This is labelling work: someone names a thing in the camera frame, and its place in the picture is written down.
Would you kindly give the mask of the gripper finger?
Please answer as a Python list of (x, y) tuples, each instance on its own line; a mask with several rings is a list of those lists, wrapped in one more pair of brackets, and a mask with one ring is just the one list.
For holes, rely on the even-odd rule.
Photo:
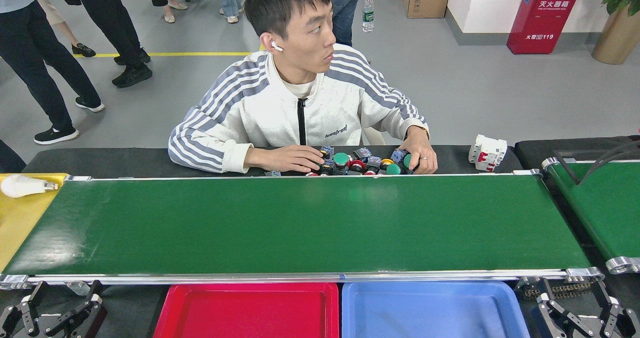
[(44, 337), (94, 338), (107, 315), (100, 297), (102, 283), (98, 280), (90, 285), (83, 281), (67, 281), (65, 285), (82, 297), (82, 302), (61, 315), (45, 315)]
[(542, 338), (593, 338), (594, 329), (586, 321), (560, 306), (547, 293), (542, 293), (531, 311)]
[(40, 282), (32, 293), (23, 297), (18, 306), (7, 306), (1, 313), (2, 338), (37, 338), (41, 330), (36, 322), (37, 308), (45, 295), (45, 283)]
[(595, 281), (595, 299), (601, 307), (599, 315), (600, 338), (638, 338), (640, 323), (636, 312), (622, 308), (617, 299), (610, 297), (603, 281)]

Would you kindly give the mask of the person's left hand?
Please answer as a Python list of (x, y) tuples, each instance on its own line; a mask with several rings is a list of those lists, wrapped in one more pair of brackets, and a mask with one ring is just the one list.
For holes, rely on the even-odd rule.
[(414, 174), (434, 174), (438, 170), (437, 154), (429, 138), (423, 127), (412, 125), (407, 129), (406, 138), (399, 147), (411, 154), (408, 166)]

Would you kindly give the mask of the person's right hand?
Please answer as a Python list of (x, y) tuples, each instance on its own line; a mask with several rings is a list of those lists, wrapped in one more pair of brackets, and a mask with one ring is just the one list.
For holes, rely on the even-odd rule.
[(325, 162), (318, 149), (308, 145), (288, 145), (267, 151), (265, 169), (309, 173)]

